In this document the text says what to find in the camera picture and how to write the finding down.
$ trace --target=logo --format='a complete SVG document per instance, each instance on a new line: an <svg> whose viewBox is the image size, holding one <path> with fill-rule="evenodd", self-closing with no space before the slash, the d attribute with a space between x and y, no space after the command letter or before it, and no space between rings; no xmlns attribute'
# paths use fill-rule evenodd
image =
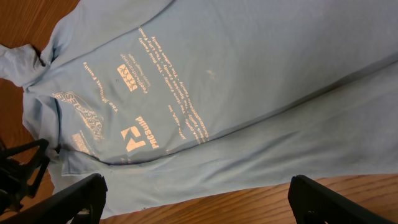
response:
<svg viewBox="0 0 398 224"><path fill-rule="evenodd" d="M122 64L118 67L118 72L120 73L120 76L122 76L127 87L129 87L130 91L133 91L138 87L136 80L130 74L129 69L127 68L127 66L125 64Z"/></svg>
<svg viewBox="0 0 398 224"><path fill-rule="evenodd" d="M129 131L132 132L134 137L141 136L141 133L138 131L137 127L133 126L131 128L127 128L120 132L123 136L123 140L126 140L126 136ZM133 140L133 138L130 138L129 142L127 143L126 149L127 149L127 152L130 152L132 150L137 149L138 147L145 146L145 145L146 145L145 141L135 142L135 140Z"/></svg>
<svg viewBox="0 0 398 224"><path fill-rule="evenodd" d="M70 103L75 107L75 111L81 116L82 120L86 124L87 128L91 131L95 140L104 139L102 136L102 124L100 117L93 111L88 104L69 91L67 93L53 93L54 98Z"/></svg>
<svg viewBox="0 0 398 224"><path fill-rule="evenodd" d="M152 146L153 149L157 149L159 145L157 144L157 141L155 139L155 136L152 134L152 131L149 129L147 123L144 121L144 119L140 116L136 118L136 121L141 125L140 128L143 129L146 139L141 140L141 141L136 141L133 138L130 138L129 142L127 143L126 150L127 152L130 152L132 150L137 149L138 147L145 146L146 141ZM120 132L122 134L123 140L126 141L126 136L129 133L132 133L131 137L134 136L134 138L138 138L141 136L141 133L139 132L138 128L135 126L132 126L130 128L127 128L123 131Z"/></svg>

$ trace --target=wooden surface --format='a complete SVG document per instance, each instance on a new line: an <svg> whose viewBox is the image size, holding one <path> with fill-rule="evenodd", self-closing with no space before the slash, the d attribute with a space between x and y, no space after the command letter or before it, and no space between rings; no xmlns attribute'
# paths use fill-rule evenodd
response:
<svg viewBox="0 0 398 224"><path fill-rule="evenodd" d="M0 44L18 47L32 44L42 50L57 21L77 0L0 0ZM32 140L22 125L22 89L0 79L0 138L7 147ZM19 156L26 161L32 152ZM398 222L398 175L367 175L318 180L365 208ZM289 185L241 190L111 217L102 223L295 223L287 201ZM53 185L46 173L34 199L25 208L51 196ZM4 214L0 220L12 215Z"/></svg>

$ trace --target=wooden table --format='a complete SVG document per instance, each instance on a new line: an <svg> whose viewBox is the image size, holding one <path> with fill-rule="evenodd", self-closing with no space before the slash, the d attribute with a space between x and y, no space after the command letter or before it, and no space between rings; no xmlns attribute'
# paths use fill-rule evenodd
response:
<svg viewBox="0 0 398 224"><path fill-rule="evenodd" d="M0 0L0 44L32 44L42 50L57 21L78 0ZM32 141L22 125L22 89L0 80L0 138L7 147ZM33 152L17 157L26 161ZM398 175L362 175L319 179L321 184L387 219L398 222ZM103 223L295 223L287 201L288 184L240 190L198 198L175 205L119 215ZM25 198L25 209L51 196L53 185L46 173L36 198ZM4 214L0 220L13 215Z"/></svg>

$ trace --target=t-shirt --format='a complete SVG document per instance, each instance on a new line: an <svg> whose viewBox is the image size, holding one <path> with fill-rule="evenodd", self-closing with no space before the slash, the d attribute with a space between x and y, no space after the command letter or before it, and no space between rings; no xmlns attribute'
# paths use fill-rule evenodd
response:
<svg viewBox="0 0 398 224"><path fill-rule="evenodd" d="M398 171L398 2L83 0L38 57L0 46L55 191L102 218L289 181Z"/></svg>

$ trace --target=black plastic part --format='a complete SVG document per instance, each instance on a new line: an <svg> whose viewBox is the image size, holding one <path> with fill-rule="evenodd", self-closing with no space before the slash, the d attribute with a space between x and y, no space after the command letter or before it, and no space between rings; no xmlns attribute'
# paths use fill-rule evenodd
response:
<svg viewBox="0 0 398 224"><path fill-rule="evenodd" d="M49 142L47 140L39 139L23 146L2 149L0 151L1 198L7 198L0 201L0 213L3 213L7 207L18 212L22 208L20 202L25 196L35 197L50 161L45 155L48 145ZM39 147L38 150L27 164L20 164L18 161L12 159L12 156L37 146ZM39 166L40 170L34 183L28 185L27 181Z"/></svg>
<svg viewBox="0 0 398 224"><path fill-rule="evenodd" d="M0 222L0 224L56 224L66 223L73 217L75 217L72 221L73 224L99 223L107 191L104 178L99 174L91 174L32 208ZM83 209L88 210L88 214L77 215Z"/></svg>
<svg viewBox="0 0 398 224"><path fill-rule="evenodd" d="M392 224L304 175L292 178L288 194L297 224Z"/></svg>

